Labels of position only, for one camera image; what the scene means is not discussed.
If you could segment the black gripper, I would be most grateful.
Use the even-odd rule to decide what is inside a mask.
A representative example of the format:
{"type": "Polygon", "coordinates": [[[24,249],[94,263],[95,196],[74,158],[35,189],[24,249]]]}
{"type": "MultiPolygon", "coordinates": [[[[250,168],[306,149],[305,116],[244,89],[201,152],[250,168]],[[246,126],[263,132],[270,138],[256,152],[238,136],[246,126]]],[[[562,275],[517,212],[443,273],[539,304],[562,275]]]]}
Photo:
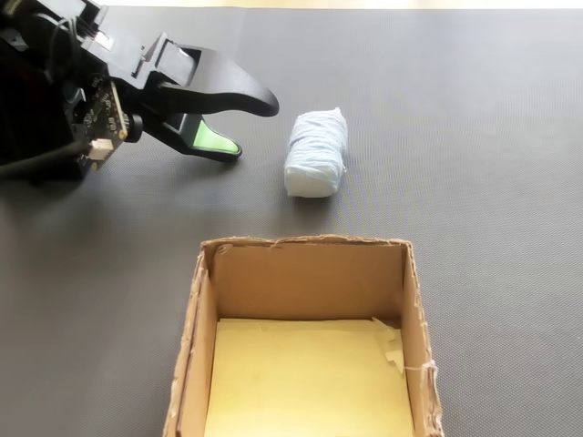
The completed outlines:
{"type": "Polygon", "coordinates": [[[237,110],[260,117],[279,113],[277,97],[221,53],[179,45],[162,33],[147,52],[132,36],[100,28],[107,14],[92,1],[73,1],[67,15],[77,29],[71,77],[88,87],[96,77],[118,87],[122,106],[143,129],[182,155],[232,163],[242,148],[210,128],[203,115],[237,110]],[[150,99],[152,108],[143,107],[150,99]]]}

